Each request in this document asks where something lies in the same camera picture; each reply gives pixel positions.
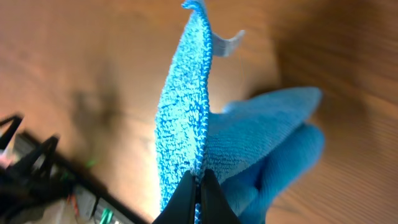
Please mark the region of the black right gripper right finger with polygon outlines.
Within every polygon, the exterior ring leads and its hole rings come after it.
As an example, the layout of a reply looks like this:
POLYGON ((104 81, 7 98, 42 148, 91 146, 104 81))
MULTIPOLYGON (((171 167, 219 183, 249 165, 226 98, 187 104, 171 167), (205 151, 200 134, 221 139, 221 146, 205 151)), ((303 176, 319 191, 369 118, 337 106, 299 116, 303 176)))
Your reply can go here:
POLYGON ((240 224, 238 217, 230 208, 221 190, 215 173, 205 170, 201 181, 201 223, 202 224, 240 224))

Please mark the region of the blue microfiber cloth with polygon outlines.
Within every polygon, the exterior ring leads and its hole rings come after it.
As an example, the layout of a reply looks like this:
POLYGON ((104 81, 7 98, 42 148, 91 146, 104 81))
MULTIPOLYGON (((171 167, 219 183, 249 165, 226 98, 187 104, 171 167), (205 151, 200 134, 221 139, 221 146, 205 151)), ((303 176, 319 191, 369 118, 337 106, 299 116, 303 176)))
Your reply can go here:
POLYGON ((201 181, 218 180, 241 223, 264 223, 274 199, 319 160, 323 133, 308 123, 322 92, 287 88, 212 113, 208 77, 214 56, 225 57, 243 37, 214 34, 203 1, 185 1, 190 18, 172 58, 155 116, 160 211, 186 171, 196 182, 195 223, 201 223, 201 181))

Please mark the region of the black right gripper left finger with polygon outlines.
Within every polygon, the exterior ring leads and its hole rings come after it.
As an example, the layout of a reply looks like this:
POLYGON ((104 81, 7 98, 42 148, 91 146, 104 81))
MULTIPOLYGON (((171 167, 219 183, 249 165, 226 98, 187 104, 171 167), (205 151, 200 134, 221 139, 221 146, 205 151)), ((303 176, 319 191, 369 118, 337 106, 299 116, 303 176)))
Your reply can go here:
POLYGON ((167 206, 152 224, 194 224, 196 182, 190 171, 181 178, 167 206))

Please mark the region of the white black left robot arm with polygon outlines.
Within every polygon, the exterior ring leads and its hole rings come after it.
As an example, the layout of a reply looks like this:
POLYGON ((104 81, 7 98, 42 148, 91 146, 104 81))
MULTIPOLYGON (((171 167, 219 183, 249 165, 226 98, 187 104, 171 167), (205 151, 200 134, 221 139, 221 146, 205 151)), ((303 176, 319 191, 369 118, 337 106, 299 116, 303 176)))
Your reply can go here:
POLYGON ((67 198, 73 192, 73 177, 51 174, 58 142, 58 136, 51 136, 15 164, 1 168, 1 218, 67 198))

